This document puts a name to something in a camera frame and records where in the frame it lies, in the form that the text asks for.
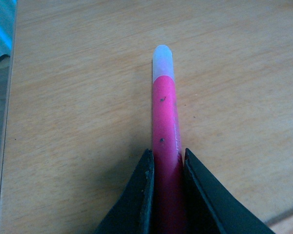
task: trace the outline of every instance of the black object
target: black object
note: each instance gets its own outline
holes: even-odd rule
[[[154,158],[145,150],[123,194],[95,234],[149,234],[154,189]]]
[[[189,234],[273,234],[186,149],[184,185]],[[146,150],[125,191],[95,234],[151,233],[154,159]]]

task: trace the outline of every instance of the marker cap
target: marker cap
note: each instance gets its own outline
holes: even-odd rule
[[[169,76],[175,82],[172,52],[166,45],[159,45],[153,54],[153,83],[160,76]]]

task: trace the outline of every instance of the wood grain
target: wood grain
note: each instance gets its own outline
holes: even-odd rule
[[[174,54],[183,147],[264,222],[293,209],[293,1],[18,1],[0,234],[87,233],[151,148]]]

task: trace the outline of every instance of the pen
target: pen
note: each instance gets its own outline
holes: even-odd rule
[[[186,232],[183,163],[172,52],[159,45],[153,54],[152,150],[154,155],[154,232]]]

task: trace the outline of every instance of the wooden surface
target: wooden surface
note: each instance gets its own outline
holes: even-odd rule
[[[183,147],[266,223],[293,210],[293,0],[18,1],[0,234],[89,233],[151,148],[174,55]]]

